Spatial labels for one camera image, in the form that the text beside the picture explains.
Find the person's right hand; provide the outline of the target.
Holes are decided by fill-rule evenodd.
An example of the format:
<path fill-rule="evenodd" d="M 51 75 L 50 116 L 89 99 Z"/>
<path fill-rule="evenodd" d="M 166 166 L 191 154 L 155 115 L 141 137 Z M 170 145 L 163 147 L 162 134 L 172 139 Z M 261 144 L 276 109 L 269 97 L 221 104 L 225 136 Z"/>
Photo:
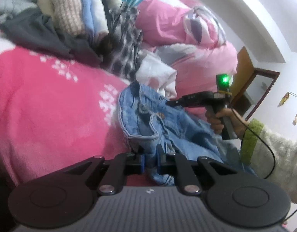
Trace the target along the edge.
<path fill-rule="evenodd" d="M 216 114 L 214 112 L 210 112 L 207 110 L 205 113 L 205 117 L 207 118 L 207 122 L 210 124 L 211 129 L 215 134 L 220 135 L 224 129 L 224 124 L 221 122 L 222 117 L 229 117 L 234 128 L 234 131 L 237 137 L 242 140 L 243 135 L 246 131 L 246 126 L 248 122 L 245 121 L 235 110 L 229 108 L 223 108 Z"/>

